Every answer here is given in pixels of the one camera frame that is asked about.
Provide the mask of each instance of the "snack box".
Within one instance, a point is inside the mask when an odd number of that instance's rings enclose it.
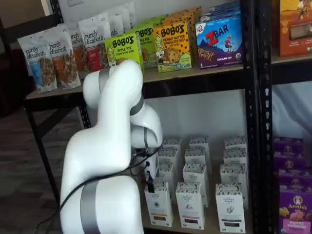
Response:
[[[178,149],[178,154],[180,158],[181,169],[183,169],[185,160],[184,154],[185,150],[189,148],[189,143],[186,139],[182,139],[181,137],[165,137],[162,142],[163,148],[175,147]]]
[[[201,146],[205,148],[206,164],[208,173],[212,173],[212,167],[210,163],[210,152],[209,152],[209,137],[208,136],[192,136],[190,137],[190,147]]]
[[[312,187],[312,170],[282,170],[278,171],[279,184],[288,186]]]
[[[207,13],[216,14],[219,12],[231,11],[231,10],[235,10],[235,9],[239,9],[239,8],[240,8],[239,1],[233,1],[233,2],[222,4],[222,5],[213,6],[213,7],[209,8]]]
[[[310,0],[280,0],[280,56],[312,52]]]
[[[159,177],[157,179],[167,181],[169,186],[170,200],[173,204],[176,204],[176,185],[177,180],[175,177],[173,163],[160,163],[158,167]]]
[[[174,216],[170,203],[168,182],[155,182],[154,189],[154,193],[150,193],[146,186],[144,191],[151,224],[171,227]]]
[[[243,204],[248,209],[248,186],[246,167],[244,164],[221,164],[220,177],[222,184],[240,183],[243,193]]]
[[[232,148],[242,148],[247,151],[247,143],[243,136],[228,137],[224,139],[224,148],[226,150]]]
[[[190,21],[190,29],[191,29],[191,51],[193,58],[197,57],[197,45],[196,45],[196,32],[195,32],[195,24],[199,22],[199,17],[201,16],[201,7],[194,7],[185,9],[183,11],[171,13],[166,20],[170,19],[168,23],[177,22],[179,20],[189,20]]]
[[[179,21],[153,28],[158,71],[169,72],[192,67],[189,21]]]
[[[305,168],[306,159],[304,154],[295,153],[274,153],[274,171],[279,169],[302,169]]]
[[[312,188],[280,185],[279,234],[309,234],[312,222]]]
[[[185,163],[206,164],[206,152],[202,146],[192,146],[186,149],[184,155]]]
[[[178,149],[175,147],[160,148],[158,151],[158,160],[160,163],[172,163],[177,181],[182,181],[182,168],[180,168],[180,157]]]
[[[223,161],[225,164],[244,164],[246,167],[247,186],[249,186],[248,159],[246,149],[235,147],[224,150]]]
[[[208,21],[212,21],[212,20],[218,20],[220,18],[224,18],[224,17],[228,17],[228,16],[232,16],[232,15],[238,15],[240,14],[240,10],[237,11],[229,11],[229,12],[220,12],[219,14],[215,14],[215,15],[203,15],[199,18],[199,22],[208,22]]]
[[[154,23],[136,25],[126,33],[138,33],[142,49],[144,68],[157,67],[155,43],[152,34]]]
[[[206,164],[186,163],[183,168],[184,182],[199,182],[203,206],[207,208],[210,203],[209,181]]]
[[[205,213],[200,194],[200,183],[179,182],[176,199],[182,228],[205,228]]]
[[[303,139],[274,137],[273,150],[278,152],[293,152],[297,154],[303,153]]]
[[[223,233],[245,233],[241,184],[216,184],[215,199],[220,231]]]
[[[124,35],[107,38],[104,42],[109,66],[116,66],[127,59],[137,62],[144,72],[144,62],[139,33],[125,33]]]
[[[232,15],[196,24],[200,68],[211,68],[242,62],[241,15]]]
[[[154,26],[156,26],[156,25],[161,24],[161,22],[162,22],[166,17],[168,17],[168,15],[155,16],[155,17],[152,17],[152,18],[148,18],[148,19],[142,20],[140,24],[153,23],[153,24],[155,24]]]

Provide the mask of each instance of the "wall outlet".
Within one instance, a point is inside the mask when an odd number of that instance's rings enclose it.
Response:
[[[67,0],[68,6],[75,6],[77,4],[83,3],[83,0]]]

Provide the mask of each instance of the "snack bag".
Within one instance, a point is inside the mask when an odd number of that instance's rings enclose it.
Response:
[[[111,36],[120,36],[124,33],[122,15],[109,17],[109,25],[111,28]]]
[[[157,67],[155,43],[152,34],[153,26],[153,23],[141,24],[127,31],[128,33],[136,32],[139,34],[145,68]]]
[[[88,72],[87,50],[83,44],[83,38],[78,23],[67,23],[66,26],[72,40],[77,69],[79,72]]]
[[[83,43],[87,50],[91,72],[108,67],[104,41],[111,37],[111,29],[106,12],[79,22]]]
[[[134,25],[137,24],[135,3],[133,1],[131,1],[129,3],[125,3],[123,6],[129,10],[130,24],[131,24],[131,28],[132,28]]]
[[[129,10],[125,8],[124,6],[117,6],[111,9],[107,10],[108,16],[121,16],[122,17],[122,24],[123,24],[123,30],[129,30],[131,29],[130,25],[130,14]]]
[[[59,25],[50,28],[44,32],[43,38],[49,46],[62,88],[73,89],[80,86],[73,45],[67,27]]]
[[[126,33],[124,35],[105,40],[107,59],[109,66],[121,64],[126,59],[132,59],[140,64],[144,72],[142,50],[138,33]]]
[[[189,35],[190,28],[187,20],[153,28],[159,72],[192,67]]]
[[[43,40],[43,32],[18,39],[26,60],[30,65],[38,93],[57,88],[57,78],[49,46]]]

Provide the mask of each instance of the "bobo's box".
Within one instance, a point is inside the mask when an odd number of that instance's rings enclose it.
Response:
[[[104,44],[110,67],[119,65],[127,59],[131,59],[137,62],[142,71],[144,71],[139,34],[126,33],[118,37],[108,38],[105,40]]]
[[[243,196],[240,184],[216,184],[215,199],[220,231],[245,233]]]
[[[177,206],[182,228],[205,228],[205,213],[200,183],[179,182],[176,188]]]
[[[274,171],[279,169],[301,169],[306,167],[304,154],[295,153],[274,153]]]
[[[145,188],[145,197],[151,224],[171,227],[173,221],[168,182],[155,182],[154,193]]]
[[[312,189],[280,186],[280,234],[310,234],[312,222]]]
[[[153,23],[141,24],[134,26],[133,29],[126,31],[126,33],[136,32],[139,34],[145,68],[157,67],[155,44],[152,34],[153,26]]]
[[[243,45],[240,14],[197,23],[196,40],[200,68],[241,63]]]
[[[169,72],[192,67],[189,21],[179,21],[153,28],[158,71]]]
[[[312,170],[279,170],[278,183],[290,186],[312,187]]]
[[[280,56],[312,52],[310,0],[280,1]]]
[[[206,165],[186,163],[183,168],[183,178],[185,182],[200,183],[203,206],[207,208],[210,202],[210,194]]]
[[[287,137],[274,137],[273,150],[286,153],[303,153],[303,139],[287,138]]]

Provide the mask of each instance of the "bobo's peanut butter chocolate chip box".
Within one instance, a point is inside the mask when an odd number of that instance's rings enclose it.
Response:
[[[124,35],[109,38],[104,42],[109,66],[121,64],[126,59],[137,62],[144,72],[142,50],[138,33],[126,33]]]
[[[312,222],[311,186],[280,185],[279,234],[310,234]]]
[[[159,25],[153,28],[159,72],[192,67],[189,35],[188,21]]]

